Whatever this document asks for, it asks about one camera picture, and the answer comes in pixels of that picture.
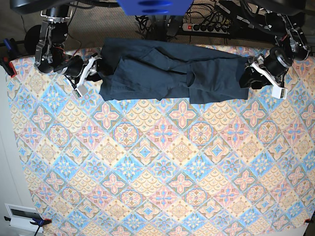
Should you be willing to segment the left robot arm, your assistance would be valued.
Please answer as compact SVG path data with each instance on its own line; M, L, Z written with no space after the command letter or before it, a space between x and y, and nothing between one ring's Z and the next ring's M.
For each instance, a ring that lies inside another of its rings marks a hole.
M311 49L300 26L293 17L280 13L265 13L265 25L257 22L254 15L244 13L254 28L272 35L276 44L269 55L249 58L239 84L241 88L261 89L277 85L284 88L285 76L295 60L307 59Z

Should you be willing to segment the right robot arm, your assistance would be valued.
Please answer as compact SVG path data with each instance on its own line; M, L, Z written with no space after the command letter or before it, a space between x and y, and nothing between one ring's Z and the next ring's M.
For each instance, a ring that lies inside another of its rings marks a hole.
M68 5L61 5L41 14L45 20L35 48L35 67L44 74L56 72L65 76L72 87L78 89L85 81L101 80L101 57L95 53L83 60L76 53L69 55L65 52L64 42L69 36L67 20L72 16L68 11Z

